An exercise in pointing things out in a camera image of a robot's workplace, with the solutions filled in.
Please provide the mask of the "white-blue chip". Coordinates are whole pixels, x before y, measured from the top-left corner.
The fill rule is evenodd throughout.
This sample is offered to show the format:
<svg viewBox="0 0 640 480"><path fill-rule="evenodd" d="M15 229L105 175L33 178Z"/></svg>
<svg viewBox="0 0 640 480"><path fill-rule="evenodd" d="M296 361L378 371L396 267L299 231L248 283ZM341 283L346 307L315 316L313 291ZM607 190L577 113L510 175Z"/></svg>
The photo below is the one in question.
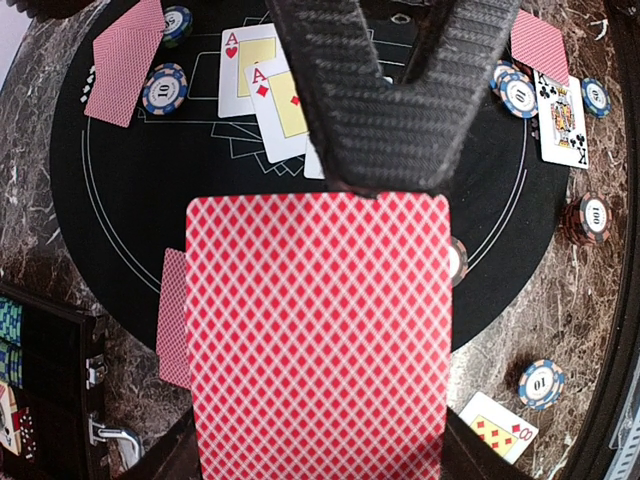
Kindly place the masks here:
<svg viewBox="0 0 640 480"><path fill-rule="evenodd" d="M532 119L538 114L533 83L512 63L506 60L497 62L489 87L512 115L522 119Z"/></svg>
<svg viewBox="0 0 640 480"><path fill-rule="evenodd" d="M145 110L153 115L169 115L181 106L187 91L188 80L182 67L176 63L163 63L147 79L142 103Z"/></svg>

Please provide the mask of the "dealt red-backed card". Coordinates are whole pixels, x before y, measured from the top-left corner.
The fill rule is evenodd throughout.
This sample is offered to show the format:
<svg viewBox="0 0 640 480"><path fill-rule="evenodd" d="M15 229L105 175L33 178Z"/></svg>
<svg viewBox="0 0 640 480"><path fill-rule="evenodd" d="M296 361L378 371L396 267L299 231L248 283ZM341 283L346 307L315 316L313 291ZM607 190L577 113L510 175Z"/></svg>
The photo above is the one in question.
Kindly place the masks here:
<svg viewBox="0 0 640 480"><path fill-rule="evenodd" d="M167 248L164 253L156 335L159 376L166 382L189 390L191 379L185 302L185 253Z"/></svg>

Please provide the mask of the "red chip stack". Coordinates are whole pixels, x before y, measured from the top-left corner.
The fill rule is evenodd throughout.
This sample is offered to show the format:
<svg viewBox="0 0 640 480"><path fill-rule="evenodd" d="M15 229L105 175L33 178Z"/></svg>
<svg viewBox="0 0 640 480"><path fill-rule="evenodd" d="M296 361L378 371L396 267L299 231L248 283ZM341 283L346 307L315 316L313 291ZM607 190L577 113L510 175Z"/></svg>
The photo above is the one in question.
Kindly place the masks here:
<svg viewBox="0 0 640 480"><path fill-rule="evenodd" d="M567 204L561 215L565 236L579 246L600 245L610 237L612 211L605 197L587 192Z"/></svg>

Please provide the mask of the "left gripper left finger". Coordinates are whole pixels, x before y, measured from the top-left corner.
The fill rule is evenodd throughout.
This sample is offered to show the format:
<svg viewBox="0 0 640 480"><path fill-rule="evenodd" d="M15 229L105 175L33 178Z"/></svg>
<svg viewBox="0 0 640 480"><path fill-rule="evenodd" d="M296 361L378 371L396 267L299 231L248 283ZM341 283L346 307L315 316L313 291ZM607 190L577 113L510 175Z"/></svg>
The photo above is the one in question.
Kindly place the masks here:
<svg viewBox="0 0 640 480"><path fill-rule="evenodd" d="M189 409L132 468L117 477L188 480L200 478L194 412Z"/></svg>

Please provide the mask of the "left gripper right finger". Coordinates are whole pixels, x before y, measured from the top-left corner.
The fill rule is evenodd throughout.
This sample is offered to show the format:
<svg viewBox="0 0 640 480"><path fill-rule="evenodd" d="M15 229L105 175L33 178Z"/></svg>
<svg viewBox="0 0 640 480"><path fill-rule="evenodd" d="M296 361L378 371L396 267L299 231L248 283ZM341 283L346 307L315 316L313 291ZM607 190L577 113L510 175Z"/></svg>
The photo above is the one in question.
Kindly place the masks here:
<svg viewBox="0 0 640 480"><path fill-rule="evenodd" d="M532 480L495 453L451 408L443 435L441 478Z"/></svg>

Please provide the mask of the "red-backed playing card deck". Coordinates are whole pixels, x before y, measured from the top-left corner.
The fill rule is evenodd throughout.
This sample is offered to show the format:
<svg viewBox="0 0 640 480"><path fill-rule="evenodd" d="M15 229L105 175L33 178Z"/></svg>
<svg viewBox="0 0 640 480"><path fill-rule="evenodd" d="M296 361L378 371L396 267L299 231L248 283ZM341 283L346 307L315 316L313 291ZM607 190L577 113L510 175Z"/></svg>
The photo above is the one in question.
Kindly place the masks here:
<svg viewBox="0 0 640 480"><path fill-rule="evenodd" d="M206 479L436 479L452 337L446 198L201 197L186 329Z"/></svg>

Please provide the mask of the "blue-green chip stack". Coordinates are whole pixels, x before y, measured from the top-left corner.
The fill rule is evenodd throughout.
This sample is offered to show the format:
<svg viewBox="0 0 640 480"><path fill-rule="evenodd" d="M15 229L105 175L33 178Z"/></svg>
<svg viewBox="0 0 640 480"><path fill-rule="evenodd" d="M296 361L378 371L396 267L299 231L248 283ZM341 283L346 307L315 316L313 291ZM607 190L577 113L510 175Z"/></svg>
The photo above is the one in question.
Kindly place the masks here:
<svg viewBox="0 0 640 480"><path fill-rule="evenodd" d="M581 81L581 93L586 109L597 118L604 118L611 112L611 100L605 86L595 78Z"/></svg>

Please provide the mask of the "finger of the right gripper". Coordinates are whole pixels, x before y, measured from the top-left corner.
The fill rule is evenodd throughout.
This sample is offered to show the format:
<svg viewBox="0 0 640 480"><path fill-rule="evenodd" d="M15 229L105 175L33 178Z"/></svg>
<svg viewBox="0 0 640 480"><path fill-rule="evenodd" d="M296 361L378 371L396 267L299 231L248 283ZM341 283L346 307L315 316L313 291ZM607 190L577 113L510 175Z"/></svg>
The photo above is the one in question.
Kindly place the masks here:
<svg viewBox="0 0 640 480"><path fill-rule="evenodd" d="M271 1L324 174L357 193L436 193L456 168L459 130L439 106L454 16L410 84L388 83L356 1Z"/></svg>
<svg viewBox="0 0 640 480"><path fill-rule="evenodd" d="M440 1L399 86L399 163L455 165L518 1Z"/></svg>

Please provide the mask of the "blue chip stack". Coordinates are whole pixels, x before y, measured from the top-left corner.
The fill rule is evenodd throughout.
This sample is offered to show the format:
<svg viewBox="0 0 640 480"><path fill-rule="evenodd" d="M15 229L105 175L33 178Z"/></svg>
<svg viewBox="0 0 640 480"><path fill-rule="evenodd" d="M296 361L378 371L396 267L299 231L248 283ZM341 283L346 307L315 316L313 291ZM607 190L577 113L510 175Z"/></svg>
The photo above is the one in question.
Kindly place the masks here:
<svg viewBox="0 0 640 480"><path fill-rule="evenodd" d="M521 375L518 395L527 407L541 411L559 400L564 386L564 371L553 361L540 359L533 362Z"/></svg>

